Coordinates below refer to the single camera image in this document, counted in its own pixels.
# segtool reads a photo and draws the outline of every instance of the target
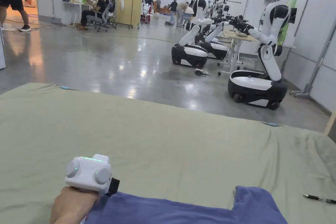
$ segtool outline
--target white wrist controller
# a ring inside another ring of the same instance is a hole
[[[112,168],[109,160],[108,156],[99,154],[95,154],[93,158],[75,157],[66,168],[65,182],[82,190],[107,194],[111,191],[111,181],[114,180],[117,181],[116,190],[113,189],[116,193],[119,181],[112,178]]]

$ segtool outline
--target doorway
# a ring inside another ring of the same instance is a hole
[[[29,16],[29,23],[32,24],[38,20],[37,0],[23,0],[24,9]],[[23,23],[22,17],[18,11],[13,11],[11,6],[7,9],[6,21]]]

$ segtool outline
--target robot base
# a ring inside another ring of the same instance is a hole
[[[276,110],[287,93],[287,86],[281,81],[257,78],[260,75],[261,73],[252,71],[234,71],[228,81],[229,95],[235,102]]]
[[[194,68],[202,68],[207,62],[208,53],[200,47],[194,45],[180,46],[175,44],[171,49],[171,58],[175,65],[186,65]]]
[[[222,43],[211,41],[211,49],[207,50],[208,58],[223,60],[227,54],[228,48]]]

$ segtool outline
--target black pen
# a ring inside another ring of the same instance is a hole
[[[320,201],[325,201],[329,204],[336,204],[336,200],[333,200],[333,199],[328,199],[328,198],[320,198],[318,196],[313,196],[313,195],[309,195],[309,194],[304,194],[304,196],[306,198],[309,198],[309,199],[314,199],[314,200],[320,200]]]

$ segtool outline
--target concrete floor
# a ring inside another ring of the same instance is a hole
[[[281,123],[322,132],[329,116],[316,103],[287,95],[276,111],[235,103],[227,93],[228,76],[217,75],[217,61],[208,59],[210,76],[175,66],[171,47],[185,30],[153,18],[140,29],[118,27],[108,33],[93,28],[41,28],[5,31],[7,67],[0,70],[0,93],[29,82],[153,101],[191,110],[250,120]]]

